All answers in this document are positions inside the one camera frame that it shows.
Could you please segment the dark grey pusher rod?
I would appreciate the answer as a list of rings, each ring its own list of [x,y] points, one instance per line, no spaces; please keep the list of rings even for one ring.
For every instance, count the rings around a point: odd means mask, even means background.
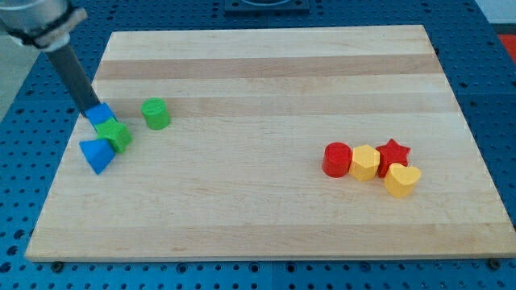
[[[100,101],[73,47],[68,43],[45,54],[69,91],[77,109],[85,116],[85,112],[98,105]]]

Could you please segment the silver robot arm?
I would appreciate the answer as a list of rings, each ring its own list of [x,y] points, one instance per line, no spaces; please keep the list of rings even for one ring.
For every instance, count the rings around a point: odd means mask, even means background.
[[[88,14],[70,0],[4,0],[1,29],[23,46],[42,51],[81,114],[100,103],[71,41],[71,32]]]

